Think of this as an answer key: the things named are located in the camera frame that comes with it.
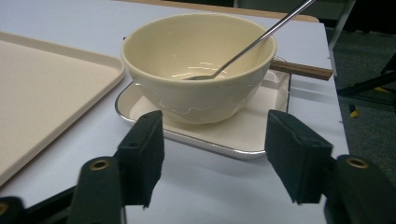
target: bowl rim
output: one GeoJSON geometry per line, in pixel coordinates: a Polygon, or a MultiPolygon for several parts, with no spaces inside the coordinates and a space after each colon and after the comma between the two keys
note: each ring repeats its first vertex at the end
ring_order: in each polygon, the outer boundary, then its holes
{"type": "Polygon", "coordinates": [[[158,20],[155,21],[151,21],[147,24],[144,24],[142,26],[140,26],[139,28],[135,29],[133,32],[131,32],[130,34],[128,34],[121,45],[121,58],[122,61],[124,63],[126,63],[128,65],[128,67],[133,68],[135,72],[138,72],[140,75],[143,75],[144,77],[147,77],[148,79],[151,80],[156,80],[156,81],[161,81],[164,83],[183,83],[186,85],[191,85],[191,84],[207,84],[207,83],[219,83],[219,82],[225,82],[225,81],[232,81],[234,79],[240,78],[240,77],[244,77],[247,74],[251,74],[254,73],[258,70],[260,70],[265,64],[270,63],[272,61],[272,59],[275,57],[276,55],[276,50],[277,50],[277,43],[276,43],[276,39],[271,35],[268,39],[264,40],[264,41],[271,41],[274,44],[274,48],[272,49],[272,51],[270,52],[270,55],[272,55],[272,57],[268,57],[266,60],[264,60],[262,63],[257,64],[256,66],[248,69],[247,71],[245,71],[244,73],[238,74],[236,76],[232,76],[232,77],[226,77],[226,78],[214,78],[214,79],[207,79],[207,80],[183,80],[183,79],[171,79],[171,78],[166,78],[166,77],[157,77],[154,76],[150,73],[147,73],[137,67],[135,67],[134,65],[132,65],[128,60],[126,60],[126,56],[125,56],[125,45],[128,42],[128,40],[130,40],[133,35],[139,31],[141,31],[142,29],[146,28],[147,26],[160,22],[160,21],[166,21],[166,20],[172,20],[174,18],[178,18],[178,17],[189,17],[189,16],[214,16],[214,17],[228,17],[228,18],[232,18],[232,19],[237,19],[240,21],[244,21],[246,23],[250,23],[253,26],[257,26],[258,28],[262,29],[264,32],[267,30],[266,27],[261,26],[259,24],[257,24],[254,21],[250,21],[241,17],[236,17],[236,16],[232,16],[232,15],[228,15],[228,14],[223,14],[223,13],[217,13],[217,12],[198,12],[198,13],[186,13],[186,14],[178,14],[178,15],[173,15],[173,16],[168,16],[168,17],[164,17],[164,18],[160,18],[158,20]]]}

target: metal spoon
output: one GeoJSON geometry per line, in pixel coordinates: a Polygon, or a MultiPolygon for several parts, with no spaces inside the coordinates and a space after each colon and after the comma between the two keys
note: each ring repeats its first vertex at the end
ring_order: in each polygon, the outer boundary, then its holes
{"type": "Polygon", "coordinates": [[[235,55],[233,58],[231,58],[230,61],[225,63],[221,68],[219,68],[213,75],[210,76],[196,76],[196,77],[187,77],[184,80],[206,80],[206,79],[213,79],[215,78],[218,74],[220,74],[226,67],[228,67],[230,64],[238,60],[241,56],[249,52],[251,49],[256,47],[258,44],[260,44],[264,39],[270,37],[276,30],[278,30],[280,27],[282,27],[284,24],[286,24],[288,21],[293,19],[295,16],[297,16],[300,12],[302,12],[304,9],[309,7],[312,3],[314,3],[315,0],[307,0],[300,4],[297,8],[295,8],[291,13],[286,15],[282,20],[277,22],[273,27],[271,27],[267,32],[265,32],[262,36],[260,36],[258,39],[256,39],[253,43],[251,43],[247,48],[243,49],[241,52],[239,52],[237,55],[235,55]]]}

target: bowl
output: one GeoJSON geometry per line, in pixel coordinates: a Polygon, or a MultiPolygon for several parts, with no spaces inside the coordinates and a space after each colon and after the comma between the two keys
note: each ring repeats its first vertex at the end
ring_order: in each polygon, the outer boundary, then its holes
{"type": "Polygon", "coordinates": [[[128,35],[121,58],[134,84],[168,119],[205,124],[237,113],[259,88],[276,53],[271,36],[218,77],[211,75],[265,32],[260,25],[215,13],[177,15],[128,35]]]}

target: floor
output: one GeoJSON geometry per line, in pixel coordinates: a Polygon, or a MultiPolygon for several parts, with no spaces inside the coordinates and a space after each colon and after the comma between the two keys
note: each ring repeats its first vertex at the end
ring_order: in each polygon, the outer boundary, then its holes
{"type": "MultiPolygon", "coordinates": [[[[333,50],[337,89],[380,76],[382,68],[396,53],[396,35],[341,33],[333,50]]],[[[396,90],[396,83],[385,87],[396,90]]],[[[396,97],[384,92],[366,92],[372,97],[396,97]]],[[[349,103],[340,101],[350,154],[374,162],[396,186],[396,114],[394,111],[356,105],[359,115],[352,119],[349,103]]]]}

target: spoon handle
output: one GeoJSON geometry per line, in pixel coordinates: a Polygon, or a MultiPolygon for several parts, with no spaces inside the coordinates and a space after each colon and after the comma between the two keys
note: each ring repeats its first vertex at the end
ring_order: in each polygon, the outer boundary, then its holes
{"type": "Polygon", "coordinates": [[[303,3],[301,3],[297,8],[295,8],[292,12],[290,12],[288,15],[286,15],[282,20],[277,22],[274,26],[272,26],[267,32],[265,32],[263,35],[261,35],[258,39],[256,39],[253,43],[251,43],[249,46],[247,46],[245,49],[243,49],[241,52],[239,52],[237,55],[235,55],[233,58],[231,58],[230,61],[225,63],[221,68],[219,68],[213,75],[212,77],[216,77],[218,74],[220,74],[226,67],[228,67],[230,64],[235,62],[237,59],[242,57],[244,54],[249,52],[251,49],[256,47],[256,45],[260,44],[264,39],[270,37],[275,31],[277,31],[280,27],[282,27],[284,24],[286,24],[289,20],[293,19],[295,16],[297,16],[300,12],[302,12],[304,9],[309,7],[312,3],[314,3],[315,0],[306,0],[303,3]]]}
{"type": "Polygon", "coordinates": [[[271,61],[270,69],[321,80],[329,80],[332,76],[332,69],[318,68],[298,63],[287,63],[278,60],[271,61]]]}

